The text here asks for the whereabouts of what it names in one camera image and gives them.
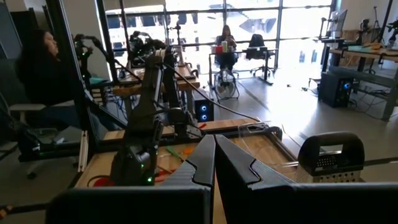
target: workbench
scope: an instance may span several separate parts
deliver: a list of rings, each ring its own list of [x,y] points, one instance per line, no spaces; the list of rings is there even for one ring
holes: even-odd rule
[[[206,126],[203,130],[206,129],[215,129],[215,128],[226,128],[239,126],[242,124],[253,123],[251,119],[237,119],[237,120],[224,120],[224,121],[212,121],[207,122]],[[169,134],[172,132],[172,128],[165,128],[164,134]],[[121,139],[124,135],[124,131],[111,131],[108,132],[104,137],[104,140],[110,139]],[[288,160],[283,153],[281,153],[278,148],[271,143],[269,139],[265,136],[248,136],[242,139],[236,138],[231,139],[232,142],[237,144],[239,147],[246,149],[246,145],[250,147],[252,154],[256,157],[256,159],[262,161],[265,164],[284,164],[287,162],[291,162]],[[174,151],[177,153],[181,153],[186,148],[193,148],[197,145],[197,143],[192,144],[181,144],[172,146]],[[82,173],[80,179],[76,183],[75,187],[84,188],[87,187],[88,181],[97,175],[109,175],[111,171],[111,163],[116,152],[106,152],[101,154],[95,154],[91,159],[90,163],[87,165],[84,173]],[[183,159],[186,159],[188,156],[184,154],[180,154]],[[165,150],[165,147],[160,147],[158,154],[158,165],[168,169],[178,169],[181,165],[179,159],[170,156],[170,154]],[[289,167],[285,169],[283,172],[290,179],[294,179],[295,168]],[[221,201],[220,191],[218,189],[217,180],[215,181],[215,196],[214,196],[214,215],[213,215],[213,223],[226,223],[223,204]]]
[[[189,64],[185,64],[182,67],[175,67],[175,70],[178,71],[184,77],[191,77],[192,71]],[[144,68],[132,68],[131,72],[137,75],[139,78],[143,79],[145,74]],[[139,95],[141,90],[141,84],[137,84],[137,79],[134,76],[128,75],[126,78],[122,78],[119,80],[120,82],[131,82],[136,83],[132,86],[116,86],[113,88],[113,94],[116,96],[120,96],[124,100],[124,106],[126,108],[127,116],[130,115],[132,104],[130,96]],[[188,79],[188,81],[196,88],[200,88],[200,82],[197,77]],[[187,108],[191,114],[195,114],[195,110],[193,109],[193,88],[191,85],[186,83],[184,80],[177,80],[178,90],[184,92],[187,96]]]
[[[349,74],[350,76],[352,76],[353,78],[355,78],[358,81],[374,83],[374,84],[377,84],[377,85],[380,85],[383,87],[390,88],[390,92],[389,92],[388,96],[375,95],[375,94],[366,92],[369,95],[373,95],[375,97],[379,97],[379,98],[382,98],[387,101],[386,107],[384,108],[383,116],[381,119],[383,121],[389,121],[391,114],[394,111],[394,108],[397,106],[398,70],[396,71],[396,74],[394,75],[393,78],[389,78],[389,77],[382,77],[377,74],[373,75],[370,73],[365,73],[364,66],[365,66],[367,58],[372,58],[379,63],[381,63],[383,60],[398,62],[398,52],[392,51],[392,50],[387,50],[387,49],[372,50],[370,47],[362,47],[362,46],[352,46],[352,47],[349,47],[347,50],[327,49],[326,52],[333,54],[333,57],[331,58],[331,65],[334,66],[334,68],[329,69],[331,72],[347,73],[347,75]],[[360,57],[358,67],[356,69],[357,72],[348,70],[347,68],[335,69],[336,67],[338,67],[340,65],[340,59],[344,58],[345,55]],[[323,69],[322,69],[323,72],[326,71],[327,63],[328,63],[328,54],[325,55],[325,58],[323,61]]]

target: large window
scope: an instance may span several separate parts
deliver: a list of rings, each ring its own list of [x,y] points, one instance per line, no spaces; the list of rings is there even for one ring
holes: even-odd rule
[[[328,18],[329,7],[284,9],[280,38],[317,37],[321,29],[321,18]]]
[[[126,16],[127,32],[131,35],[134,31],[146,32],[153,39],[165,41],[163,16]]]
[[[278,6],[279,0],[227,0],[227,8],[229,9],[247,9]]]
[[[278,10],[228,12],[227,25],[235,40],[250,40],[253,34],[276,39]]]
[[[253,34],[260,34],[269,48],[278,47],[280,67],[319,64],[322,44],[313,40],[319,36],[321,18],[329,18],[332,5],[337,0],[165,0],[165,6],[148,6],[125,9],[127,31],[138,30],[152,38],[177,44],[177,24],[181,26],[180,40],[184,56],[202,73],[208,71],[208,54],[224,24],[229,25],[238,41],[238,50],[247,48]],[[108,25],[114,49],[125,49],[126,38],[121,23],[120,10],[109,11]],[[127,60],[118,52],[120,60]],[[260,60],[246,60],[240,54],[237,70],[250,70],[261,66]],[[217,65],[212,63],[212,70]]]
[[[223,5],[223,0],[166,0],[168,11],[222,9]]]
[[[193,13],[172,14],[168,18],[169,27],[180,24],[180,38],[182,44],[199,44],[215,42],[223,29],[223,14],[218,13]],[[171,44],[177,44],[177,31],[169,31]]]
[[[279,47],[279,65],[296,67],[297,65],[319,65],[323,44],[312,39],[282,40]]]
[[[329,6],[332,0],[284,0],[285,7]]]

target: cup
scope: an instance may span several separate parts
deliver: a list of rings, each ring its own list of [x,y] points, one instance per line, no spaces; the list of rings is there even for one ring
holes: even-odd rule
[[[228,51],[228,42],[227,41],[222,41],[221,46],[223,47],[223,52]]]

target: black metal frame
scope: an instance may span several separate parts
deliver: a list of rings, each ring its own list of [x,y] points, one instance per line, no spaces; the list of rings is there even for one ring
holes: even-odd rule
[[[227,19],[228,19],[228,13],[229,12],[244,12],[244,11],[264,11],[264,10],[278,10],[278,20],[277,20],[277,36],[275,39],[266,39],[264,40],[265,42],[270,42],[270,41],[275,41],[275,47],[279,49],[280,47],[280,42],[282,40],[305,40],[305,39],[310,39],[312,37],[297,37],[297,38],[286,38],[282,39],[280,38],[280,30],[282,27],[282,12],[283,9],[311,9],[311,8],[323,8],[323,7],[330,7],[330,12],[334,11],[337,6],[337,0],[332,0],[330,5],[319,5],[319,6],[297,6],[297,7],[287,7],[283,6],[283,1],[284,0],[279,0],[279,6],[277,7],[257,7],[257,8],[239,8],[239,9],[228,9],[227,7],[227,2],[228,0],[223,0],[223,8],[222,9],[205,9],[205,10],[183,10],[183,11],[167,11],[166,5],[164,4],[164,11],[163,12],[140,12],[140,13],[129,13],[130,15],[134,16],[164,16],[164,19],[167,21],[167,16],[169,15],[174,15],[174,14],[196,14],[196,13],[223,13],[223,23],[226,24]],[[120,15],[115,14],[115,15],[107,15],[106,17],[119,17]],[[243,44],[243,43],[249,43],[250,40],[243,40],[243,41],[237,41],[237,44]],[[182,44],[183,47],[198,47],[198,46],[203,46],[203,45],[213,45],[213,42],[209,43],[199,43],[199,44]],[[115,49],[113,50],[114,52],[124,52],[127,49]],[[278,68],[278,61],[279,61],[279,51],[275,55],[275,64],[276,68]]]
[[[109,36],[108,20],[106,19],[104,2],[103,0],[96,0],[95,3],[97,7],[97,14],[99,16],[99,24],[101,26],[103,34],[103,45],[105,46],[106,52],[108,53],[109,61],[114,62],[113,46],[111,42],[111,37]],[[114,63],[110,63],[109,67],[111,69],[112,81],[114,83],[118,83],[119,79],[118,72],[116,71],[116,65]]]

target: woman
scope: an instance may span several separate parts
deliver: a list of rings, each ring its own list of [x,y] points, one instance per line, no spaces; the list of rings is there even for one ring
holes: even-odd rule
[[[53,106],[74,99],[69,74],[57,54],[57,42],[49,32],[40,29],[31,31],[17,61],[17,76],[24,84],[31,102],[47,106],[40,111],[42,116],[80,128],[80,119],[74,105]],[[98,134],[100,121],[93,116],[93,122]],[[108,130],[115,129],[114,124],[105,119],[101,123]]]
[[[228,25],[223,27],[222,35],[217,38],[217,46],[220,46],[222,41],[227,41],[228,47],[232,46],[234,49],[236,49],[236,42]],[[228,68],[232,71],[232,67],[235,64],[236,59],[235,53],[217,55],[217,61],[220,64],[220,69]]]

